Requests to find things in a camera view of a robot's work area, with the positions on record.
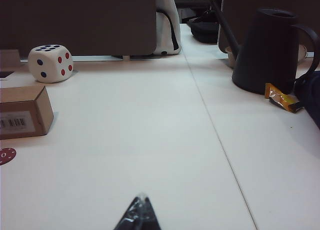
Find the white table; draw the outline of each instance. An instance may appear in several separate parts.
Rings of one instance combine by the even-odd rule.
[[[217,48],[197,42],[188,29],[182,35],[183,53],[257,228],[320,229],[320,130],[307,111],[293,114],[238,88]],[[297,75],[311,62],[300,64]]]
[[[1,230],[112,230],[140,192],[163,230],[255,229],[183,52],[74,69],[48,135],[1,141]]]
[[[76,62],[46,84],[48,135],[1,141],[17,151],[1,230],[112,230],[140,192],[163,230],[319,228],[319,129],[236,87],[226,55],[181,27],[179,55]],[[1,81],[26,85],[42,85],[26,66]]]

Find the cardboard box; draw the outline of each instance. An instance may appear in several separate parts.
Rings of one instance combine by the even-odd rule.
[[[46,135],[54,119],[45,86],[0,89],[0,139]]]

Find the white dice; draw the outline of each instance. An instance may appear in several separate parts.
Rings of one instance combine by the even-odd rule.
[[[65,46],[48,44],[37,46],[30,51],[28,68],[39,82],[56,83],[71,76],[74,62]]]

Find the barcode label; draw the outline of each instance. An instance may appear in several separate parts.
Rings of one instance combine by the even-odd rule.
[[[1,134],[31,133],[34,131],[35,126],[29,111],[0,113]]]

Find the black pitcher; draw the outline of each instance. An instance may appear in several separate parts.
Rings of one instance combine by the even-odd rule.
[[[236,59],[232,81],[238,87],[264,94],[266,83],[272,83],[283,93],[291,93],[297,80],[298,30],[311,38],[314,49],[312,65],[299,80],[302,81],[317,68],[320,61],[320,38],[311,28],[299,24],[298,17],[293,13],[259,8],[243,45],[239,47],[218,4],[215,0],[210,0],[210,3]]]

